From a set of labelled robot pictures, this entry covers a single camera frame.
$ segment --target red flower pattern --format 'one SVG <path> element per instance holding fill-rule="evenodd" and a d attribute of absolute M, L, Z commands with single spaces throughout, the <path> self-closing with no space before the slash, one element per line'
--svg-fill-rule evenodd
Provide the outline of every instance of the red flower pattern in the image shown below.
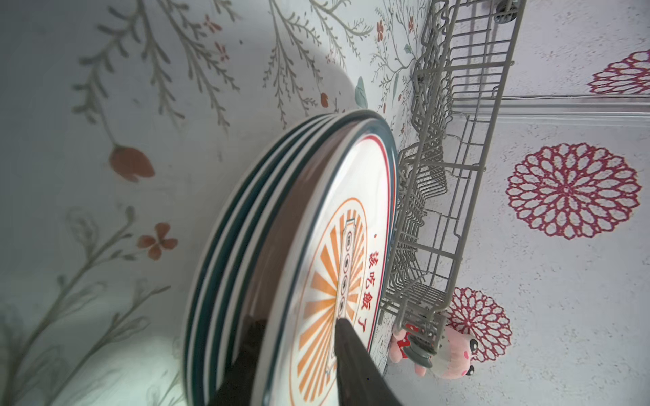
<path fill-rule="evenodd" d="M 219 57 L 219 60 L 221 62 L 225 61 L 226 59 L 230 59 L 228 56 L 228 53 L 226 52 L 226 46 L 225 45 L 219 45 L 217 41 L 214 41 L 214 46 L 216 47 L 216 50 L 219 51 L 219 54 L 221 55 Z"/>
<path fill-rule="evenodd" d="M 110 153 L 109 164 L 115 173 L 129 182 L 137 183 L 138 176 L 152 177 L 155 175 L 149 158 L 135 148 L 115 146 Z"/>
<path fill-rule="evenodd" d="M 205 25 L 205 26 L 207 27 L 207 29 L 209 29 L 210 32 L 213 33 L 213 34 L 214 34 L 215 32 L 217 32 L 217 31 L 221 31 L 221 30 L 222 30 L 221 25 L 216 24 L 216 23 L 213 23 L 213 22 L 210 20 L 210 16 L 208 16 L 207 14 L 205 15 L 205 21 L 203 22 L 203 25 Z"/>
<path fill-rule="evenodd" d="M 171 229 L 168 223 L 158 223 L 154 228 L 157 238 L 150 235 L 141 236 L 138 239 L 138 248 L 149 248 L 147 256 L 153 260 L 158 260 L 163 254 L 161 248 L 167 251 L 174 249 L 178 245 L 178 240 L 176 238 L 165 238 Z"/>
<path fill-rule="evenodd" d="M 650 50 L 631 53 L 609 64 L 588 83 L 591 93 L 650 94 Z"/>
<path fill-rule="evenodd" d="M 478 340 L 474 356 L 478 362 L 494 361 L 510 347 L 512 330 L 506 311 L 480 290 L 455 288 L 448 312 L 451 328 Z"/>
<path fill-rule="evenodd" d="M 518 218 L 568 240 L 614 230 L 639 205 L 641 189 L 623 157 L 588 144 L 544 147 L 526 156 L 508 182 Z"/>
<path fill-rule="evenodd" d="M 377 41 L 381 42 L 384 38 L 384 25 L 382 24 L 382 21 L 379 20 L 377 23 Z"/>

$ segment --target dish rack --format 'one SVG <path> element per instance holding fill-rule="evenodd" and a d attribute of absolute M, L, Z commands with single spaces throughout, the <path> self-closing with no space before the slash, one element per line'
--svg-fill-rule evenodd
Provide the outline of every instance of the dish rack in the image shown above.
<path fill-rule="evenodd" d="M 424 24 L 412 73 L 418 141 L 398 156 L 380 308 L 413 335 L 408 355 L 425 366 L 447 323 L 525 4 L 432 0 Z"/>

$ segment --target rack wheel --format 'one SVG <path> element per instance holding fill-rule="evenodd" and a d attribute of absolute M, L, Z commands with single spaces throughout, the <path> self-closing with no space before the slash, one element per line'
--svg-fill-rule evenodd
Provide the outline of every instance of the rack wheel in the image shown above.
<path fill-rule="evenodd" d="M 402 348 L 402 351 L 404 351 L 406 356 L 418 365 L 424 366 L 425 368 L 431 368 L 433 366 L 431 363 L 431 357 L 435 353 L 434 347 L 420 337 L 414 335 L 409 336 L 409 341 L 411 342 L 411 345 Z"/>
<path fill-rule="evenodd" d="M 499 4 L 497 4 L 497 12 L 498 13 L 503 13 L 506 11 L 506 7 L 508 6 L 508 0 L 503 0 Z M 507 14 L 503 14 L 501 16 L 495 16 L 494 21 L 497 24 L 505 24 L 509 23 L 515 18 L 517 18 L 517 9 L 519 8 L 519 0 L 512 0 L 510 3 L 510 12 Z"/>

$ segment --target orange sunburst pattern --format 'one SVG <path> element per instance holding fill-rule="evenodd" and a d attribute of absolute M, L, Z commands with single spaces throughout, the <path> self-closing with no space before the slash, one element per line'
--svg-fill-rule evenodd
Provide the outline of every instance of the orange sunburst pattern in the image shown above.
<path fill-rule="evenodd" d="M 300 304 L 292 349 L 291 394 L 295 403 L 320 403 L 336 381 L 334 322 L 356 322 L 365 276 L 367 230 L 363 207 L 349 199 L 320 239 Z"/>

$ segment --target red chinese characters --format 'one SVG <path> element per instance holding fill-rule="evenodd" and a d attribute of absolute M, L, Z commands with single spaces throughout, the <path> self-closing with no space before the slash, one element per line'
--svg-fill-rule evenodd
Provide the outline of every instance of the red chinese characters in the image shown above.
<path fill-rule="evenodd" d="M 379 253 L 375 251 L 374 253 L 370 254 L 370 266 L 368 269 L 372 268 L 373 265 L 377 265 L 377 262 L 379 262 Z"/>
<path fill-rule="evenodd" d="M 368 292 L 363 294 L 363 303 L 361 304 L 362 309 L 370 310 L 370 302 L 372 301 L 372 295 Z"/>
<path fill-rule="evenodd" d="M 374 286 L 374 272 L 371 272 L 368 279 L 366 279 L 366 289 L 368 289 L 371 285 Z"/>

